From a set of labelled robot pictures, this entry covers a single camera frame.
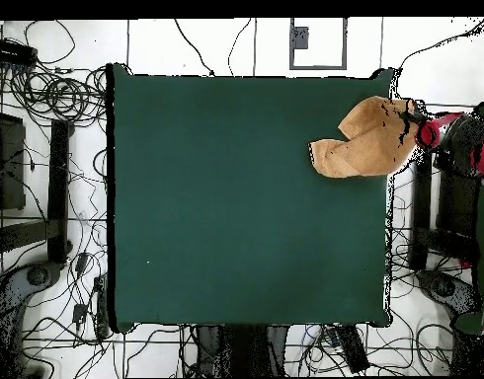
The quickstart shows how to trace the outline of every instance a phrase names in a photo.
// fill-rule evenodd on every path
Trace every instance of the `black bracket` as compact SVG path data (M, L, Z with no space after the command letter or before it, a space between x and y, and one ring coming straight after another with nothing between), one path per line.
M67 254L71 250L67 239L68 143L69 137L73 133L74 128L70 122L65 120L52 121L47 208L48 219L0 228L0 254L47 240L48 260L59 265L65 265ZM0 155L0 176L3 168L4 162Z

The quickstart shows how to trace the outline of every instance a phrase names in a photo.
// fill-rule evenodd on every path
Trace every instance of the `floor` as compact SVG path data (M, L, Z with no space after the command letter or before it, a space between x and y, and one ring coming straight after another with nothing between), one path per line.
M307 19L301 21L301 25L307 25ZM228 76L232 72L234 75L243 76L255 74L286 77L368 77L380 67L399 67L404 57L411 52L463 33L479 21L480 18L349 18L347 70L291 71L288 18L179 20L182 31L202 53L204 63L215 75ZM29 43L39 50L40 60L51 62L47 64L49 68L60 66L62 69L81 69L64 77L84 81L88 71L82 69L96 70L107 62L126 63L133 73L208 74L198 55L181 37L172 19L60 23L64 28L57 22L37 22L29 26L27 36ZM29 24L30 22L6 22L3 35L6 38L26 41L25 29ZM311 47L314 42L314 45L317 43L316 39L312 41L313 34L318 33L313 32L312 28L325 25L325 22L310 23ZM243 28L245 30L238 37L228 60L234 40ZM65 55L67 56L64 59L52 63ZM303 54L298 54L296 58L303 58ZM314 58L309 56L307 59L313 61ZM474 105L484 100L484 33L475 37L459 38L414 55L406 61L403 68L398 86L402 97L425 101L428 111L432 113L470 112ZM26 208L21 211L4 211L0 214L0 223L9 225L23 222L24 219L41 219L32 192L40 206L46 207L47 137L50 128L40 128L34 123L28 113L19 108L19 103L8 92L8 88L2 95L1 106L3 112L24 119L27 146L36 166L33 171L30 166L25 167L25 183L29 186L26 190ZM94 120L90 119L82 124L88 125L90 121ZM105 272L107 268L104 251L107 203L103 178L97 174L97 171L105 170L105 159L97 159L96 170L93 167L94 157L106 147L104 123L99 120L88 127L78 128L70 141L70 169L81 175L72 179L69 190L68 228L69 238L74 246L72 259L81 249L97 255L96 264L91 263L82 277L80 295L77 291L71 291L69 278L63 272L56 285L33 298L25 317L25 352L31 357L36 356L49 362L45 365L46 377L52 371L50 365L53 365L53 379L181 376L181 336L176 327L139 325L125 336L113 335L102 346L80 344L73 337L75 327L71 325L71 320L75 300L89 298L95 276L100 271ZM25 160L29 162L30 156L26 155ZM411 165L395 178L395 194L399 196L394 202L395 228L408 226L408 205L411 202L409 181L412 180L412 170ZM436 189L437 180L434 179L434 196L437 196ZM397 246L402 244L405 244L405 240L395 239L395 261L402 253L402 247ZM5 254L0 271L7 269L18 258L19 263L24 264L45 256L44 245L23 254L25 250L28 248ZM437 260L429 258L431 265L436 262ZM407 271L405 267L398 271L396 269L398 267L393 273L395 277L404 276ZM468 271L461 274L465 280L469 279L468 276ZM426 325L448 326L448 318L441 306L434 304L419 289L413 287L412 280L412 277L398 279L391 286L394 320L390 327L374 329L359 325L368 359L373 364L365 373L367 376L448 373L445 359L450 358L451 337L449 333L435 326L423 329L420 335L422 362L419 361L417 346L411 339ZM82 329L84 328L81 328L80 333L84 340L93 338L93 326L89 319L85 330ZM325 357L318 349L309 350L308 362L312 365L312 373L305 366L298 367L297 360L303 354L304 347L315 340L315 334L317 326L291 327L285 353L286 372L290 376L352 376L341 357L338 357L339 368L334 363L335 355ZM191 341L186 344L185 357L189 364L195 362L196 347Z

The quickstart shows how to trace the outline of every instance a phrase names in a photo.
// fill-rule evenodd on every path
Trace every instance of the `towel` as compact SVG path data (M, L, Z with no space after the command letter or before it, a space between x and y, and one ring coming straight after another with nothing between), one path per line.
M418 124L400 117L413 111L411 100L373 96L359 102L339 125L348 141L320 139L309 143L314 169L328 178L382 176L396 171L415 145Z

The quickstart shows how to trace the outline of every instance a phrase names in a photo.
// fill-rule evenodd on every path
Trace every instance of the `green tabletop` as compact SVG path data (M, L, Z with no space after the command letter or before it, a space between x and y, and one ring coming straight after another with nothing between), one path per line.
M376 322L386 177L327 179L307 143L343 139L372 79L115 74L113 301L119 324Z

